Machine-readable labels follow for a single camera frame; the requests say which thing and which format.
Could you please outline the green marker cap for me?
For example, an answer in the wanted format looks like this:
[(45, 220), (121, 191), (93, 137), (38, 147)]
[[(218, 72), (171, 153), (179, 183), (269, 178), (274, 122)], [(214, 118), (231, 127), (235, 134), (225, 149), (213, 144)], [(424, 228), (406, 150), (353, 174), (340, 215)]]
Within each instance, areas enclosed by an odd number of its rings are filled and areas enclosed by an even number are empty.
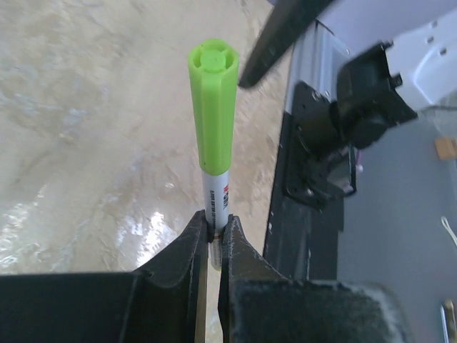
[(239, 55), (221, 39), (207, 39), (188, 57), (199, 164), (217, 176), (231, 166)]

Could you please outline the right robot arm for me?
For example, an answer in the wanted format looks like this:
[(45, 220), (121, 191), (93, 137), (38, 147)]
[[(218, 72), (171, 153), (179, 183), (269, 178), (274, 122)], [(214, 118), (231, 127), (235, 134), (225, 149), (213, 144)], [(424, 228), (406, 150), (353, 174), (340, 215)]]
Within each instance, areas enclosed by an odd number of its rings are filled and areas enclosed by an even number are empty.
[[(278, 1), (238, 82), (250, 89), (332, 5), (332, 1)], [(346, 145), (365, 149), (393, 126), (456, 90), (456, 8), (380, 41), (345, 63), (336, 100), (301, 124), (305, 148), (326, 155)]]

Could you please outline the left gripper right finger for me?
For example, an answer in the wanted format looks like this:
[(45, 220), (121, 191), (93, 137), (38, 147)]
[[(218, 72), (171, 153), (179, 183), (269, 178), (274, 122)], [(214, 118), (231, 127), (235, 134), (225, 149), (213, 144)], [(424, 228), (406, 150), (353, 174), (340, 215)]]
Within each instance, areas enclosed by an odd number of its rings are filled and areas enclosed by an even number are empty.
[(238, 216), (224, 231), (219, 319), (224, 342), (414, 342), (392, 292), (379, 284), (301, 281), (278, 273)]

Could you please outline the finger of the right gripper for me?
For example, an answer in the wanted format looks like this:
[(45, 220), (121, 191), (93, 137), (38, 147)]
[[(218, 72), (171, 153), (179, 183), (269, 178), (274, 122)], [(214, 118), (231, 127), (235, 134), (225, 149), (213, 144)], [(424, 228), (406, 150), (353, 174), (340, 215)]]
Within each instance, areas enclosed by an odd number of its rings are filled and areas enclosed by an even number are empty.
[(238, 85), (241, 88), (257, 85), (332, 4), (333, 0), (277, 1), (246, 60)]

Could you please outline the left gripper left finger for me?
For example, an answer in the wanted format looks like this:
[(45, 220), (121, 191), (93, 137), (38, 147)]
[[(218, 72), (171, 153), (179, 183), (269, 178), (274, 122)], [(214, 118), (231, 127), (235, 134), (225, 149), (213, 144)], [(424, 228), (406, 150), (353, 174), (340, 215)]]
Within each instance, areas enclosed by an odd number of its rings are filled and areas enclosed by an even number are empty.
[(1, 277), (3, 342), (203, 342), (208, 248), (196, 212), (131, 272)]

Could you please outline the white marker pen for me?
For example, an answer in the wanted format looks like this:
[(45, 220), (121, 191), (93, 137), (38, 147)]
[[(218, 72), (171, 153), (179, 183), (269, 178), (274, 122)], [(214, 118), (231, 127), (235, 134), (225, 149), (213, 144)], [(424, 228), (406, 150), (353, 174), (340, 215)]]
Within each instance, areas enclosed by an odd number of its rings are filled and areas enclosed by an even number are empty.
[(224, 229), (229, 220), (229, 170), (216, 176), (202, 171), (202, 179), (211, 265), (221, 271)]

